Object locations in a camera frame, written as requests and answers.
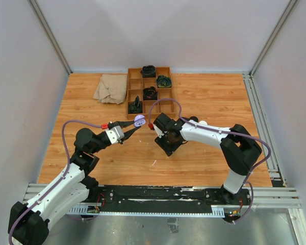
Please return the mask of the white earbud case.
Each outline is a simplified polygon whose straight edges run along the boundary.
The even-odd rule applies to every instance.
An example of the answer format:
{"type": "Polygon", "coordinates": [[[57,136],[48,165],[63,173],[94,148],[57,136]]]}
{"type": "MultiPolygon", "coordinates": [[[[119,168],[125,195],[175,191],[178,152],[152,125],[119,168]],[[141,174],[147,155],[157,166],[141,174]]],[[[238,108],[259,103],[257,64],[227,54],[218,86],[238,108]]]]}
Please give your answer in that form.
{"type": "Polygon", "coordinates": [[[202,124],[202,125],[206,125],[206,126],[208,125],[208,123],[206,121],[203,121],[203,120],[200,121],[199,123],[202,124]]]}

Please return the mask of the blue yellow rolled tie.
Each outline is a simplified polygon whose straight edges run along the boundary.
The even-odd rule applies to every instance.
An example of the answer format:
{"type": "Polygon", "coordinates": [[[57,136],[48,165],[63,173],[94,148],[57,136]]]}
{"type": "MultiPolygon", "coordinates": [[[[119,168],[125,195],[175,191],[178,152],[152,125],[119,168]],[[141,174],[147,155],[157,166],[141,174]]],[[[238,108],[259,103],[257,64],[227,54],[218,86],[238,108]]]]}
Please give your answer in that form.
{"type": "Polygon", "coordinates": [[[157,83],[158,88],[171,88],[172,87],[171,78],[165,75],[159,75],[156,79],[156,83],[157,83]]]}

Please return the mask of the beige folded cloth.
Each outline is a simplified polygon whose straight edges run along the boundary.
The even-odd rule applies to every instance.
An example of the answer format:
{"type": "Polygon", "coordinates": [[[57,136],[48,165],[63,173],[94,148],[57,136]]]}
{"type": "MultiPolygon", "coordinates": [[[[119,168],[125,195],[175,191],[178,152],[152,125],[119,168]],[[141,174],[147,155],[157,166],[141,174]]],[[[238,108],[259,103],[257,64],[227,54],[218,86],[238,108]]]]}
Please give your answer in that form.
{"type": "Polygon", "coordinates": [[[103,104],[122,104],[126,99],[127,75],[103,74],[93,99],[103,104]]]}

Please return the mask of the black earbud case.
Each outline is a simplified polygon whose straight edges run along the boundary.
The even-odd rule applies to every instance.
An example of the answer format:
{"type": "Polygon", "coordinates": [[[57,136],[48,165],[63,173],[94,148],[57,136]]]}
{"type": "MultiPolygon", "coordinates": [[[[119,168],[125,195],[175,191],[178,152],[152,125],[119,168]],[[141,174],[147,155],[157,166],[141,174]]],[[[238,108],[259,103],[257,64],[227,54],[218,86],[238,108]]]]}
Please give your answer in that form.
{"type": "Polygon", "coordinates": [[[190,120],[194,121],[194,122],[198,122],[198,118],[196,116],[192,116],[190,117],[190,120]]]}

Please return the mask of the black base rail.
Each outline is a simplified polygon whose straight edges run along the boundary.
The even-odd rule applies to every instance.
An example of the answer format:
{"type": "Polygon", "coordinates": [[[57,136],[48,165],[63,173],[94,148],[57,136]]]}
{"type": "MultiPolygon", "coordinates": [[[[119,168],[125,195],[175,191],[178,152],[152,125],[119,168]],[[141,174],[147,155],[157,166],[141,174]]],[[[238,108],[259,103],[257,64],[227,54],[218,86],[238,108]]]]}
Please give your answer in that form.
{"type": "Polygon", "coordinates": [[[231,194],[221,187],[103,185],[86,201],[105,212],[203,214],[211,213],[213,205],[249,205],[251,198],[247,189],[231,194]]]}

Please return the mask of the dark floral folded tie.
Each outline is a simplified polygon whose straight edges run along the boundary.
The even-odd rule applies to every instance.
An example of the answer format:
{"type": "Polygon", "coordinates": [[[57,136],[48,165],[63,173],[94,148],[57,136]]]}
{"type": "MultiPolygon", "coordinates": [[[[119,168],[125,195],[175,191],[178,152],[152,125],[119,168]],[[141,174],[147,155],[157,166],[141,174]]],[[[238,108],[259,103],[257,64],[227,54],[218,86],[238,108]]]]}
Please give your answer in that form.
{"type": "Polygon", "coordinates": [[[133,102],[128,104],[128,114],[140,114],[143,112],[143,105],[139,96],[136,96],[133,102]]]}

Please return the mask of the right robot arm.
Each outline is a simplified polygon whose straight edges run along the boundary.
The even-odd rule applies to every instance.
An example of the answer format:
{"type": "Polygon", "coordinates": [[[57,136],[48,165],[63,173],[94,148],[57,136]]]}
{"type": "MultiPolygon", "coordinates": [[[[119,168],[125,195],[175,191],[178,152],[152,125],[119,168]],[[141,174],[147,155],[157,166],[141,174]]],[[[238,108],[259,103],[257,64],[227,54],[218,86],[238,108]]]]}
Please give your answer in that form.
{"type": "Polygon", "coordinates": [[[249,171],[262,153],[256,139],[239,124],[231,128],[209,126],[197,117],[174,120],[161,113],[149,128],[157,134],[156,144],[171,156],[181,145],[188,141],[204,143],[222,151],[229,173],[221,186],[221,199],[233,204],[239,198],[239,191],[249,171]]]}

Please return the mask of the wooden compartment tray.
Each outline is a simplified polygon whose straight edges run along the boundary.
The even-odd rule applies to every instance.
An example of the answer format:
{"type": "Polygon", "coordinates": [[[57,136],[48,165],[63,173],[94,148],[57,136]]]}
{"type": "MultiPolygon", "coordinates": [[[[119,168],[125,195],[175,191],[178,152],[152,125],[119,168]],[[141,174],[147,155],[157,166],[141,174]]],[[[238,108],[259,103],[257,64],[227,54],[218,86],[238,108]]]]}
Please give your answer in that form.
{"type": "Polygon", "coordinates": [[[127,73],[127,119],[143,114],[151,119],[160,113],[175,117],[170,67],[129,68],[127,73]]]}

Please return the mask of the purple earbud case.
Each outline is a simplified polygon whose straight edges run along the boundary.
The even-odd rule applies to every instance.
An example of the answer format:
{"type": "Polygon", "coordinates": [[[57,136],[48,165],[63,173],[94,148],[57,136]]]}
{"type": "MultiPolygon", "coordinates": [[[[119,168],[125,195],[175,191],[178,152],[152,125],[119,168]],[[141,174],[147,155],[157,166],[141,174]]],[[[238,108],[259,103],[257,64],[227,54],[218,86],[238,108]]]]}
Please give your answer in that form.
{"type": "Polygon", "coordinates": [[[136,115],[134,118],[134,127],[141,127],[146,123],[145,116],[142,114],[136,115]]]}

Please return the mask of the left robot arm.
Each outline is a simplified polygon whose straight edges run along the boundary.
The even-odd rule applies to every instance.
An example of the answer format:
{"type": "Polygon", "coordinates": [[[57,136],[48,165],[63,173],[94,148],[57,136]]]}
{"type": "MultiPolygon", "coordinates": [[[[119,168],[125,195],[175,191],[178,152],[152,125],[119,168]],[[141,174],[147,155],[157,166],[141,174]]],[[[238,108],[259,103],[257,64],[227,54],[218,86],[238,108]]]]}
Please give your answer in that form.
{"type": "Polygon", "coordinates": [[[98,182],[89,176],[99,158],[95,153],[113,144],[123,144],[141,127],[136,121],[116,121],[98,125],[83,122],[75,137],[75,150],[66,153],[67,164],[41,192],[26,203],[16,202],[10,211],[9,244],[43,244],[55,224],[81,201],[99,196],[98,182]]]}

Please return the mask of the black orange rolled tie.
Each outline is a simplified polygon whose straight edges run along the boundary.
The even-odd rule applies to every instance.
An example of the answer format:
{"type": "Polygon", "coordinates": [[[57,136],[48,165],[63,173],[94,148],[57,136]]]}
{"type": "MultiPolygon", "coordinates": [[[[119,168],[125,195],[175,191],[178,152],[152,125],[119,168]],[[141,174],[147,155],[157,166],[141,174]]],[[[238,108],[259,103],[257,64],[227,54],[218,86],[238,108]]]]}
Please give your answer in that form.
{"type": "Polygon", "coordinates": [[[156,87],[150,86],[143,89],[143,100],[144,101],[155,101],[158,99],[158,91],[156,87]]]}

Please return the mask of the black rolled tie top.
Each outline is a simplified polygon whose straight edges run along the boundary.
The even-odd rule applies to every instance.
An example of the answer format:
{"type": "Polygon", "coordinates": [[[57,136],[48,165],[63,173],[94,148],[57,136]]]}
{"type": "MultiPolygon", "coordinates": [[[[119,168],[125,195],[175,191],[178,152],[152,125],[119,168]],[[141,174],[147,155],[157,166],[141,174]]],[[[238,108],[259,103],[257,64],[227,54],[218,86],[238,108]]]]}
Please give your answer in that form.
{"type": "Polygon", "coordinates": [[[153,65],[143,66],[140,71],[142,78],[155,78],[156,67],[153,65]]]}

